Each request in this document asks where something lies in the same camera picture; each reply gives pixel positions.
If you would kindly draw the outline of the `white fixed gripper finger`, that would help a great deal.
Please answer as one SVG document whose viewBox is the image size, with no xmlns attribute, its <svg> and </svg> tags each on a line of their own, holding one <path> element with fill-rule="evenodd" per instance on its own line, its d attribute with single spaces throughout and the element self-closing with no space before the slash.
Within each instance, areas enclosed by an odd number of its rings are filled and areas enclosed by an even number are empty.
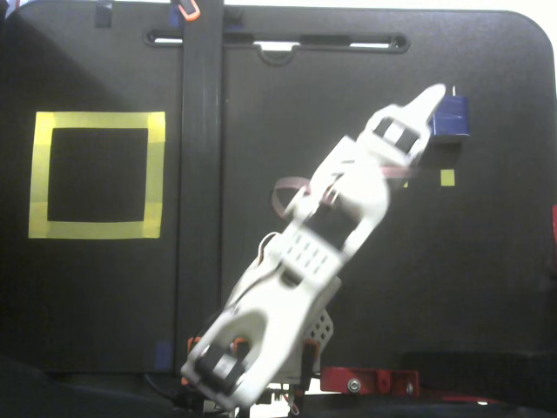
<svg viewBox="0 0 557 418">
<path fill-rule="evenodd" d="M 434 84 L 423 90 L 408 104 L 408 121 L 410 126 L 426 125 L 437 111 L 446 95 L 444 84 Z"/>
</svg>

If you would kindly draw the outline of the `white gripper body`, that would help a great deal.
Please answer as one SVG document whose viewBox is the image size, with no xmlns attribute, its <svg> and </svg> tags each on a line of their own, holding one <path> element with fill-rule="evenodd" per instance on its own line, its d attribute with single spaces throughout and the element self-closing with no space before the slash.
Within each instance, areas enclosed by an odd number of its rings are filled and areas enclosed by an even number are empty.
<svg viewBox="0 0 557 418">
<path fill-rule="evenodd" d="M 431 111 L 425 106 L 388 105 L 375 112 L 359 134 L 359 150 L 379 165 L 415 168 L 427 147 Z"/>
</svg>

